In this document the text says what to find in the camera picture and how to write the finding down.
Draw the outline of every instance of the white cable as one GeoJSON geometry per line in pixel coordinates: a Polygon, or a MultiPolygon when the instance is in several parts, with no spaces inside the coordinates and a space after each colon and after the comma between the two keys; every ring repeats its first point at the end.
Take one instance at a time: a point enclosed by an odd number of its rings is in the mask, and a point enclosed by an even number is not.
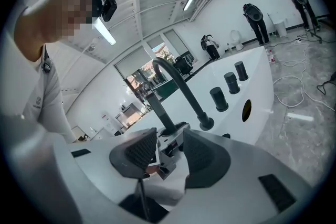
{"type": "Polygon", "coordinates": [[[304,88],[305,88],[305,85],[303,84],[303,81],[302,81],[302,80],[303,80],[303,72],[306,70],[306,64],[305,64],[304,62],[305,62],[306,59],[307,59],[306,50],[308,49],[309,44],[307,44],[307,43],[299,43],[298,45],[307,45],[307,47],[303,50],[303,53],[304,53],[304,56],[305,56],[305,57],[304,57],[304,60],[301,60],[301,61],[296,61],[296,60],[293,60],[293,61],[286,61],[286,62],[283,62],[282,64],[283,64],[284,66],[286,66],[286,67],[294,67],[294,66],[296,66],[296,65],[299,64],[299,63],[303,64],[304,69],[303,69],[302,72],[301,72],[301,78],[296,77],[296,76],[293,76],[293,75],[288,75],[288,76],[284,76],[284,77],[281,77],[281,78],[277,79],[275,82],[273,82],[273,85],[274,85],[275,83],[277,83],[279,80],[284,79],[284,78],[296,78],[296,79],[300,80],[300,82],[301,82],[301,90],[300,90],[300,92],[301,92],[302,100],[301,100],[299,103],[295,104],[295,105],[288,105],[288,104],[283,103],[283,102],[280,100],[280,98],[277,96],[276,93],[274,93],[274,95],[278,98],[278,100],[279,100],[279,102],[280,102],[281,104],[287,106],[288,108],[295,108],[296,106],[300,105],[300,104],[304,101],[305,98],[304,98],[304,96],[303,96],[303,93],[305,93],[306,96],[308,96],[312,101],[317,102],[317,103],[320,103],[320,104],[323,104],[323,105],[325,105],[328,109],[331,109],[333,112],[335,112],[335,110],[334,110],[333,108],[331,108],[330,106],[328,106],[326,103],[324,103],[324,102],[322,102],[322,101],[320,101],[320,100],[316,100],[316,99],[314,99],[314,98],[311,97],[309,94],[307,94],[307,92],[305,91],[305,89],[304,89],[304,88]],[[294,62],[294,65],[287,65],[286,63],[289,63],[289,62],[294,62]]]}

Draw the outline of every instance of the white wall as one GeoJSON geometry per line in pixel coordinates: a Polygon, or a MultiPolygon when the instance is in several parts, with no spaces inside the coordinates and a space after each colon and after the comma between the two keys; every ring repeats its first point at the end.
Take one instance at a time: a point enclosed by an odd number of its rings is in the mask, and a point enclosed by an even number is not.
{"type": "Polygon", "coordinates": [[[141,109],[141,102],[134,94],[127,94],[126,83],[110,64],[86,87],[67,113],[71,127],[78,125],[90,134],[90,127],[97,131],[103,127],[102,116],[108,113],[115,117],[120,113],[120,106],[130,103],[141,109]]]}
{"type": "MultiPolygon", "coordinates": [[[[252,3],[264,14],[264,21],[268,32],[274,27],[267,13],[278,12],[285,20],[286,27],[302,24],[299,12],[291,0],[212,0],[200,13],[195,21],[182,22],[174,26],[175,31],[183,38],[190,50],[198,59],[205,60],[207,52],[201,49],[200,40],[203,35],[211,34],[215,40],[225,46],[230,43],[230,32],[238,30],[242,35],[242,42],[255,38],[254,32],[243,16],[243,5],[252,3]]],[[[316,16],[327,12],[322,0],[314,0],[312,8],[317,11],[316,16]]]]}

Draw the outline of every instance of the black knob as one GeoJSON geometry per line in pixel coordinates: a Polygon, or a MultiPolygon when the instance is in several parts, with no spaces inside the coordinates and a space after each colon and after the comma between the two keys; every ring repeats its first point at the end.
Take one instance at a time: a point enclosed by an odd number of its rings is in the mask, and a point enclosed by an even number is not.
{"type": "Polygon", "coordinates": [[[248,79],[248,75],[246,73],[246,70],[245,70],[245,67],[242,61],[236,62],[235,68],[237,70],[240,81],[245,81],[248,79]]]}
{"type": "Polygon", "coordinates": [[[225,81],[227,83],[227,86],[229,87],[229,91],[231,94],[239,93],[240,87],[237,83],[237,78],[233,72],[226,73],[224,75],[225,81]]]}
{"type": "Polygon", "coordinates": [[[223,112],[229,108],[228,103],[225,100],[224,94],[220,87],[215,87],[210,91],[211,97],[216,104],[216,109],[219,112],[223,112]]]}

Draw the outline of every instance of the white shirt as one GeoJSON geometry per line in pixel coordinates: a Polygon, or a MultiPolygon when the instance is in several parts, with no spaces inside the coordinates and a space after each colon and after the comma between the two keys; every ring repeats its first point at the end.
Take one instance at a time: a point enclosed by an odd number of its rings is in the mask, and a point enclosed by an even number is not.
{"type": "Polygon", "coordinates": [[[61,87],[55,65],[50,73],[42,69],[41,59],[29,62],[4,30],[0,41],[0,113],[24,115],[39,122],[49,132],[61,134],[67,143],[76,140],[62,107],[61,87]]]}

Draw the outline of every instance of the black faucet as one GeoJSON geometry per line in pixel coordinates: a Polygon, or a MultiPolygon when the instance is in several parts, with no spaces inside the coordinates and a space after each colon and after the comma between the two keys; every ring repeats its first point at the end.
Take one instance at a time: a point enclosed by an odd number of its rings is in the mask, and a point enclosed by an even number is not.
{"type": "Polygon", "coordinates": [[[200,128],[204,131],[210,130],[214,126],[214,120],[212,118],[209,118],[207,114],[203,111],[180,73],[167,60],[156,57],[153,59],[153,69],[160,81],[164,81],[164,78],[161,74],[159,66],[161,66],[164,70],[168,72],[168,74],[172,77],[177,86],[181,89],[189,104],[197,114],[197,118],[200,122],[200,128]]]}

